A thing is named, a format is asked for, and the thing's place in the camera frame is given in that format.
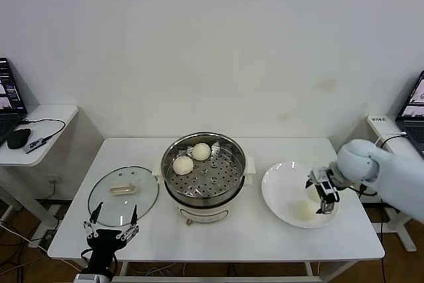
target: electrical outlet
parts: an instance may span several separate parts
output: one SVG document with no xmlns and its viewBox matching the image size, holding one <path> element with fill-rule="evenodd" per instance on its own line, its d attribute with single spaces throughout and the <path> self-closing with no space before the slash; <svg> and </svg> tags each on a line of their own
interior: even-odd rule
<svg viewBox="0 0 424 283">
<path fill-rule="evenodd" d="M 49 175 L 47 176 L 49 184 L 61 184 L 62 179 L 59 175 Z"/>
</svg>

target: computer mouse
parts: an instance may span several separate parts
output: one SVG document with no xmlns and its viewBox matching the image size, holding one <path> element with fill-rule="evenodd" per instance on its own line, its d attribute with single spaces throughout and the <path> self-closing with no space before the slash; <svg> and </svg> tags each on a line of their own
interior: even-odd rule
<svg viewBox="0 0 424 283">
<path fill-rule="evenodd" d="M 7 137 L 7 147 L 10 149 L 18 149 L 25 146 L 30 134 L 30 129 L 18 129 L 17 131 L 13 131 Z"/>
</svg>

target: white plate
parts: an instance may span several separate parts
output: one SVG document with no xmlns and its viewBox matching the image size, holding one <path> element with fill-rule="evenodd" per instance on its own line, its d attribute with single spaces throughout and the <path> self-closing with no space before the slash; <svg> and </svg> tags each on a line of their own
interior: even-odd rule
<svg viewBox="0 0 424 283">
<path fill-rule="evenodd" d="M 311 169 L 298 162 L 282 162 L 273 165 L 262 179 L 262 195 L 268 207 L 277 217 L 285 222 L 301 228 L 319 228 L 329 224 L 339 212 L 339 203 L 328 215 L 315 215 L 308 221 L 295 216 L 296 205 L 306 200 L 314 211 L 319 209 L 319 203 L 309 199 L 305 183 Z"/>
</svg>

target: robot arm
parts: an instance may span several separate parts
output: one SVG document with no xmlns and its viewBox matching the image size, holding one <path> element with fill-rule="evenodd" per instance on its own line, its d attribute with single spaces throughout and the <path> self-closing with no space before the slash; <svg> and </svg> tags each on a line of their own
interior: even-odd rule
<svg viewBox="0 0 424 283">
<path fill-rule="evenodd" d="M 317 213 L 331 213 L 338 191 L 361 183 L 390 205 L 424 221 L 424 160 L 392 154 L 372 142 L 353 140 L 338 153 L 329 168 L 312 170 L 307 187 L 314 184 L 321 198 Z"/>
<path fill-rule="evenodd" d="M 97 219 L 100 214 L 101 202 L 90 216 L 89 221 L 84 221 L 84 229 L 87 233 L 87 244 L 90 249 L 82 252 L 93 251 L 88 266 L 78 274 L 74 283 L 110 283 L 115 273 L 111 272 L 112 260 L 115 259 L 115 271 L 117 259 L 115 252 L 126 247 L 128 242 L 138 233 L 137 205 L 134 207 L 130 225 L 125 230 L 97 229 Z"/>
</svg>

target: steamed bun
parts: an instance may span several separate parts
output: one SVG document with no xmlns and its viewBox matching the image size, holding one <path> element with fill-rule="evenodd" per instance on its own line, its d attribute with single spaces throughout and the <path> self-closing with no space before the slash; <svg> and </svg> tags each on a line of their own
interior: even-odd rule
<svg viewBox="0 0 424 283">
<path fill-rule="evenodd" d="M 191 154 L 196 160 L 205 160 L 211 156 L 211 148 L 204 142 L 200 142 L 193 147 Z"/>
<path fill-rule="evenodd" d="M 178 157 L 172 164 L 172 168 L 177 175 L 189 174 L 193 170 L 193 167 L 193 160 L 186 156 Z"/>
</svg>

